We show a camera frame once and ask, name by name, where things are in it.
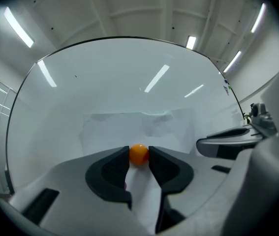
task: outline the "white curved backdrop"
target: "white curved backdrop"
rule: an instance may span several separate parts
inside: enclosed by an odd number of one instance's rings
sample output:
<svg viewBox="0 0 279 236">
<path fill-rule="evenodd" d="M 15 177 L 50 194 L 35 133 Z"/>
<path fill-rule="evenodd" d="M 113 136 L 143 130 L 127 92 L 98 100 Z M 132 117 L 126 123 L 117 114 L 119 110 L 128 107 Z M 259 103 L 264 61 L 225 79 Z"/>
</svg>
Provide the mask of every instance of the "white curved backdrop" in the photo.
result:
<svg viewBox="0 0 279 236">
<path fill-rule="evenodd" d="M 97 148 L 144 143 L 177 149 L 164 142 L 160 125 L 178 144 L 184 139 L 180 152 L 189 152 L 197 139 L 241 124 L 238 102 L 224 86 L 208 58 L 162 41 L 102 39 L 50 55 L 32 68 L 10 117 L 7 159 L 13 187 L 18 191 L 51 167 Z M 101 114 L 109 117 L 107 126 L 88 126 L 88 120 L 103 121 Z M 140 135 L 146 117 L 151 133 L 158 134 L 148 140 Z"/>
</svg>

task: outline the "ceiling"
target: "ceiling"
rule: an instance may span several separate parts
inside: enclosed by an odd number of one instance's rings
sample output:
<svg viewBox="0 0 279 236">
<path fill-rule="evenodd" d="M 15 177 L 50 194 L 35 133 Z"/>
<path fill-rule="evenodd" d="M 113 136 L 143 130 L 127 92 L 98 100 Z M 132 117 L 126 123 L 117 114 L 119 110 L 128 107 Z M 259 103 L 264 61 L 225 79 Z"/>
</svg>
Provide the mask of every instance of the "ceiling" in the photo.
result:
<svg viewBox="0 0 279 236">
<path fill-rule="evenodd" d="M 222 71 L 259 34 L 250 30 L 262 0 L 4 0 L 0 3 L 0 59 L 25 76 L 34 62 L 71 44 L 109 36 L 140 36 L 186 45 Z M 34 40 L 29 48 L 5 20 L 9 6 Z"/>
</svg>

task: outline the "black slot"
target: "black slot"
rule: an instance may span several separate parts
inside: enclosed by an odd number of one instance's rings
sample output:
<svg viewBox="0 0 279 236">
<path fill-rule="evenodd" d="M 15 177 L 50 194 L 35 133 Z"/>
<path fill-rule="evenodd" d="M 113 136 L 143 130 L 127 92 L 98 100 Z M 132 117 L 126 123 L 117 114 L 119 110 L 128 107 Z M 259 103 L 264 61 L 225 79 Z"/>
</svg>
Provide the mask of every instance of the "black slot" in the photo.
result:
<svg viewBox="0 0 279 236">
<path fill-rule="evenodd" d="M 185 217 L 182 214 L 171 208 L 168 198 L 162 195 L 159 216 L 155 226 L 155 233 L 160 233 L 172 226 L 175 226 L 184 219 Z"/>
<path fill-rule="evenodd" d="M 45 189 L 40 195 L 31 203 L 31 205 L 23 212 L 23 215 L 35 224 L 39 224 L 46 214 L 47 210 L 55 201 L 59 191 Z"/>
<path fill-rule="evenodd" d="M 207 138 L 227 138 L 227 137 L 235 137 L 242 136 L 249 132 L 247 128 L 233 128 L 231 130 L 225 130 L 219 133 L 215 133 L 207 136 Z"/>
<path fill-rule="evenodd" d="M 224 167 L 224 166 L 221 166 L 221 165 L 214 165 L 214 166 L 212 166 L 212 170 L 228 174 L 230 172 L 231 168 Z"/>
<path fill-rule="evenodd" d="M 261 135 L 261 133 L 257 132 L 257 133 L 255 133 L 255 134 L 253 134 L 251 136 L 257 136 L 257 135 Z"/>
<path fill-rule="evenodd" d="M 11 195 L 15 194 L 13 187 L 12 187 L 12 182 L 11 182 L 11 178 L 10 178 L 10 174 L 9 174 L 8 170 L 5 170 L 5 177 L 6 177 L 9 193 Z"/>
<path fill-rule="evenodd" d="M 254 148 L 255 145 L 246 145 L 246 146 L 226 146 L 219 145 L 217 157 L 223 159 L 236 160 L 238 154 L 247 148 Z"/>
</svg>

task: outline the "ping pong ball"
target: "ping pong ball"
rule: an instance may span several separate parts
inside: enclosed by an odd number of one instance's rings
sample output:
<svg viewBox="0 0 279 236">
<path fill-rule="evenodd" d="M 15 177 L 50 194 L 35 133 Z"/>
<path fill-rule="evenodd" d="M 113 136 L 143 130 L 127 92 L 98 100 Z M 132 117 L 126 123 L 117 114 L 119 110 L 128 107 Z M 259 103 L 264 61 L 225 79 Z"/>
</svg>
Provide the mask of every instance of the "ping pong ball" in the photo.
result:
<svg viewBox="0 0 279 236">
<path fill-rule="evenodd" d="M 142 144 L 135 144 L 129 150 L 129 159 L 132 163 L 141 165 L 148 161 L 149 151 Z"/>
</svg>

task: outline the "black rubber pad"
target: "black rubber pad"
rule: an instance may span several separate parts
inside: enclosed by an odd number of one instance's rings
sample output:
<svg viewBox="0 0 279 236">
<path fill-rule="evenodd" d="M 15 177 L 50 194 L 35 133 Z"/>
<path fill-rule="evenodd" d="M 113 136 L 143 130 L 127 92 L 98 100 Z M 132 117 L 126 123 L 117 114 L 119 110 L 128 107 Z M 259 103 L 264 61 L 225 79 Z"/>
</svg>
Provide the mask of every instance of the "black rubber pad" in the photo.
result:
<svg viewBox="0 0 279 236">
<path fill-rule="evenodd" d="M 214 166 L 212 166 L 212 169 L 215 170 L 215 171 L 220 171 L 220 172 L 227 173 L 227 174 L 231 170 L 231 168 L 224 167 L 224 166 L 221 166 L 221 165 L 214 165 Z"/>
<path fill-rule="evenodd" d="M 23 215 L 35 224 L 39 224 L 47 210 L 59 194 L 56 190 L 45 189 L 23 212 Z"/>
<path fill-rule="evenodd" d="M 93 163 L 86 172 L 89 188 L 106 201 L 127 203 L 131 209 L 131 194 L 124 190 L 129 169 L 129 147 Z"/>
</svg>

